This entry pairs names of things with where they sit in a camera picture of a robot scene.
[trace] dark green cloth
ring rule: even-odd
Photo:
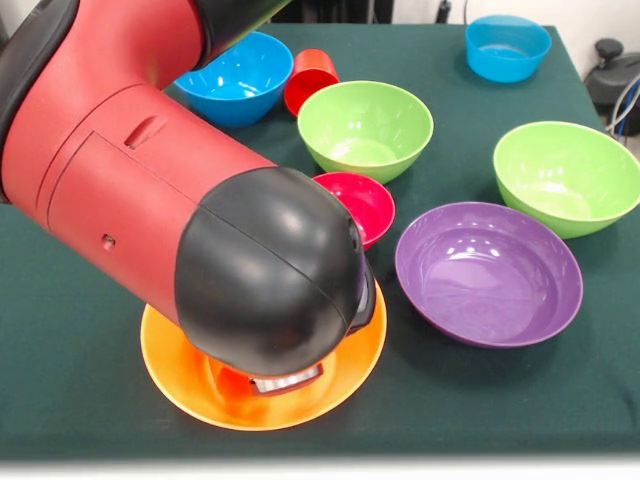
[[[501,202],[491,154],[505,132],[548,119],[600,127],[556,31],[538,74],[501,86],[467,68],[462,27],[263,30],[294,54],[325,49],[343,80],[380,80],[414,92],[435,118],[424,154],[389,184],[397,220],[368,254],[389,311],[374,373],[345,404],[290,430],[239,433],[200,423],[165,399],[147,374],[139,347],[142,302],[3,207],[0,457],[638,450],[637,211],[568,242],[583,269],[582,310],[561,336],[536,347],[491,351],[449,340],[412,310],[394,275],[398,237],[420,213],[455,201]],[[230,133],[281,165],[318,171],[282,106],[259,125]]]

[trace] red cup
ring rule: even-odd
[[[291,78],[284,91],[284,103],[297,117],[311,95],[339,82],[336,67],[326,52],[316,48],[303,50],[296,56]]]

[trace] screw hole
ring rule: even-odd
[[[102,248],[104,248],[107,252],[113,250],[116,246],[116,239],[111,235],[103,235],[102,236]]]

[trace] red plastic cup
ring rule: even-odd
[[[396,216],[393,196],[373,178],[351,172],[330,172],[314,177],[349,211],[358,227],[362,247],[369,250],[391,228]]]
[[[325,51],[317,48],[303,50],[296,56],[293,72],[284,91],[284,103],[297,117],[311,95],[339,82],[333,61]]]

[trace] green bowl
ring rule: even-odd
[[[387,183],[416,161],[433,135],[422,101],[380,82],[344,82],[323,88],[304,103],[298,129],[327,172],[354,172]]]
[[[640,163],[613,138],[565,122],[504,135],[493,154],[505,203],[562,238],[597,232],[640,202]]]

